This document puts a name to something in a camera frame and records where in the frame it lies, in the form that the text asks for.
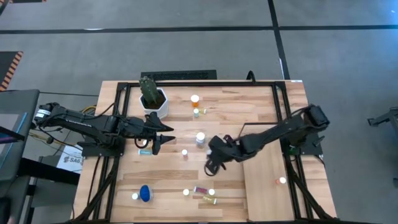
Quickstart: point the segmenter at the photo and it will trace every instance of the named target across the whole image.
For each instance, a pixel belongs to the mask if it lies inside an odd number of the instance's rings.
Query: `wooden tabletop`
[[[96,113],[104,111],[114,102],[118,82],[103,82]],[[302,82],[286,82],[291,110],[308,105]],[[277,185],[275,180],[286,177],[279,141],[264,147],[259,154],[243,163],[228,162],[227,170],[208,177],[203,170],[206,162],[205,148],[195,144],[198,132],[206,134],[208,142],[214,135],[237,137],[245,122],[276,122],[272,90],[267,86],[214,86],[214,87],[163,87],[169,98],[169,114],[162,122],[174,131],[163,133],[175,136],[174,141],[162,145],[157,156],[140,156],[132,140],[128,140],[125,154],[120,160],[111,222],[245,222],[293,220],[288,185]],[[199,95],[199,108],[207,114],[193,117],[191,95]],[[132,88],[128,116],[144,118],[138,102],[139,88]],[[259,133],[272,126],[246,126],[243,134]],[[184,159],[181,150],[188,150]],[[309,191],[330,215],[335,216],[325,169],[315,157],[302,156]],[[75,212],[86,207],[96,158],[87,158],[83,164],[75,197]],[[98,166],[93,194],[98,188]],[[132,200],[144,184],[149,185],[154,198],[148,202]],[[202,199],[192,192],[194,186],[215,189],[217,204]],[[184,196],[183,189],[191,194]],[[300,209],[305,216],[302,196]],[[104,216],[106,200],[101,204]]]

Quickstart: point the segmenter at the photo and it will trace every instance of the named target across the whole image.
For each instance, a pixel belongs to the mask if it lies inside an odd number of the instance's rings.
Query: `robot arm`
[[[152,153],[157,155],[160,145],[173,140],[173,136],[157,136],[157,132],[173,131],[160,122],[156,113],[146,115],[146,122],[137,117],[123,118],[121,116],[83,114],[79,111],[68,110],[58,103],[40,105],[34,117],[36,125],[44,127],[61,126],[71,131],[93,139],[93,142],[78,142],[83,147],[101,147],[114,149],[124,147],[124,139],[146,139],[147,143],[139,148],[146,147],[153,141]]]
[[[293,113],[289,118],[259,134],[247,134],[237,139],[224,136],[225,142],[218,136],[209,142],[211,154],[208,156],[205,170],[215,175],[224,162],[235,160],[242,162],[254,157],[262,148],[279,138],[286,138],[290,145],[299,146],[305,142],[308,134],[323,131],[329,125],[328,118],[319,106],[310,105]]]

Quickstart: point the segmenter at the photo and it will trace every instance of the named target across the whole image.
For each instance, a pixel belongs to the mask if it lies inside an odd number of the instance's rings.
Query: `concrete floor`
[[[280,26],[398,24],[394,0],[277,0]],[[48,0],[10,4],[0,30],[180,26],[271,26],[267,1]],[[322,143],[336,211],[342,220],[396,223],[398,138],[366,118],[397,105],[398,30],[282,31],[291,79],[331,120]],[[217,69],[219,79],[281,79],[273,31],[0,35],[0,50],[23,51],[10,89],[97,95],[103,80],[141,72]],[[96,97],[41,95],[81,109]],[[30,140],[25,156],[53,154]],[[43,209],[34,223],[65,221],[70,206]]]

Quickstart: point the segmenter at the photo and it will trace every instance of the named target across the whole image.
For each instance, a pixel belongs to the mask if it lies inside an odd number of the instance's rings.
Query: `small bottle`
[[[181,153],[182,153],[182,156],[184,157],[184,159],[188,159],[188,150],[183,149],[183,150],[181,151]]]
[[[199,106],[199,96],[198,95],[192,95],[191,96],[191,102],[193,107],[198,107]]]
[[[214,189],[209,189],[208,194],[213,196],[216,193]]]
[[[215,205],[217,203],[217,198],[213,198],[210,196],[203,196],[203,200],[205,202],[212,203],[213,205]]]
[[[133,194],[131,195],[131,198],[132,198],[133,200],[138,200],[138,199],[139,199],[139,194],[133,193]]]
[[[199,110],[198,110],[198,108],[195,108],[195,109],[193,109],[193,116],[194,117],[199,117]]]
[[[199,112],[200,112],[201,114],[207,114],[207,109],[200,109]]]
[[[197,134],[197,145],[203,146],[205,143],[205,133],[198,133]]]
[[[208,192],[207,189],[204,189],[202,187],[194,187],[193,191],[196,193],[202,193],[202,194],[207,194],[207,192]]]
[[[188,189],[184,189],[182,191],[182,193],[184,194],[184,196],[188,196],[189,195],[189,190]]]
[[[276,179],[276,184],[286,184],[286,178],[285,177],[280,177],[279,179]]]

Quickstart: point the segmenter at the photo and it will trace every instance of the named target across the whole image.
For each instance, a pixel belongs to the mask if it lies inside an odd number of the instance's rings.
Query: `blue object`
[[[152,199],[152,191],[148,185],[143,185],[139,190],[139,196],[144,202],[149,202]]]

